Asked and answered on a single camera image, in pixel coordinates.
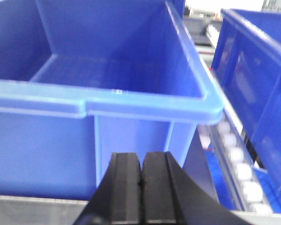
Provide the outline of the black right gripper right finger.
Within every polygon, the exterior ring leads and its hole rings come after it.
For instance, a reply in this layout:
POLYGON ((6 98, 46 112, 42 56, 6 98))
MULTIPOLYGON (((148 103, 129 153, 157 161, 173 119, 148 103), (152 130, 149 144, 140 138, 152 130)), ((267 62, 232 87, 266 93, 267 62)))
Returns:
POLYGON ((142 180, 146 225, 248 224, 201 189, 170 152, 148 152, 142 180))

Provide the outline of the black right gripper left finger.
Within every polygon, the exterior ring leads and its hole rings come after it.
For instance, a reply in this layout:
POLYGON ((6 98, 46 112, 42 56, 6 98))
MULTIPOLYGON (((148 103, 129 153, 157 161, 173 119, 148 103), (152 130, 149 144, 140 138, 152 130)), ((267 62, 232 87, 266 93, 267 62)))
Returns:
POLYGON ((112 153, 106 173, 77 225, 139 225, 141 169, 136 153, 112 153))

